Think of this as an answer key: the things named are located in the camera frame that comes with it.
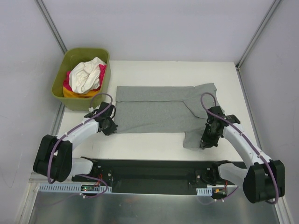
gray floor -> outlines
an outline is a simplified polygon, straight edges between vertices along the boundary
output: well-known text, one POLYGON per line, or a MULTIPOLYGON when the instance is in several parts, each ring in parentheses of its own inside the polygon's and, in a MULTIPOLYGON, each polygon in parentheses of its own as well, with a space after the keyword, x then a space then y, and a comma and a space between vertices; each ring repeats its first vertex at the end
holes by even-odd
POLYGON ((30 224, 278 224, 275 207, 251 204, 241 189, 224 203, 210 197, 104 194, 94 199, 39 192, 30 224))

white wall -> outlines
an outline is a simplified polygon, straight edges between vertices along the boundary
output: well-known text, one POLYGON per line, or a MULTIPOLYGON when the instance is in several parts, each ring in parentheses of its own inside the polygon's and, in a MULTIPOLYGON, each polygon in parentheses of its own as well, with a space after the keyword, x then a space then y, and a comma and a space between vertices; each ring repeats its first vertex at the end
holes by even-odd
POLYGON ((241 76, 264 150, 285 164, 285 197, 299 223, 299 1, 284 0, 241 76))
POLYGON ((0 12, 0 223, 10 224, 53 125, 63 54, 33 0, 1 1, 0 12))
POLYGON ((273 0, 44 0, 68 49, 113 60, 238 62, 273 0))

plastic container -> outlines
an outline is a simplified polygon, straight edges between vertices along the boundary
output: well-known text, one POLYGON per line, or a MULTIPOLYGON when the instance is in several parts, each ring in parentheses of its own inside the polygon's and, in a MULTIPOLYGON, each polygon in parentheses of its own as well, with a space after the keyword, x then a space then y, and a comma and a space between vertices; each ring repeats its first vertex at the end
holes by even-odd
MULTIPOLYGON (((63 82, 66 79, 66 72, 73 70, 73 68, 80 62, 88 62, 95 57, 98 57, 107 65, 100 89, 100 92, 106 93, 111 76, 109 63, 110 55, 108 51, 102 48, 74 48, 69 50, 64 56, 54 84, 52 86, 52 94, 70 110, 88 111, 89 104, 92 98, 65 98, 63 94, 63 82)), ((104 101, 105 98, 106 96, 97 96, 93 101, 93 108, 100 105, 100 103, 104 101)))

white cloth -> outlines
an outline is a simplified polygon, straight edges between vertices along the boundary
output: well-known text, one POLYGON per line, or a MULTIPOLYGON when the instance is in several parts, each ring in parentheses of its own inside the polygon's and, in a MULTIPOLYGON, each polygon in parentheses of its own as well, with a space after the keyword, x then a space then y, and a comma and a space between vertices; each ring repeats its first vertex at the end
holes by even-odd
POLYGON ((99 88, 100 64, 105 65, 98 57, 89 62, 80 62, 70 73, 69 85, 72 91, 86 94, 90 90, 99 88))

orange cloth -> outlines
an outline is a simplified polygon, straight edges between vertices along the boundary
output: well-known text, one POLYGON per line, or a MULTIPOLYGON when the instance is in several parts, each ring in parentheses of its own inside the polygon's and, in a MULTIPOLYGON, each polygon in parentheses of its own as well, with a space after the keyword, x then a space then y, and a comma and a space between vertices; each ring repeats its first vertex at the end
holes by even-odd
POLYGON ((75 93, 73 91, 69 91, 65 87, 63 87, 63 90, 64 90, 64 97, 69 97, 69 98, 90 98, 90 97, 94 97, 100 92, 100 90, 97 91, 90 90, 88 93, 83 95, 83 94, 75 93))

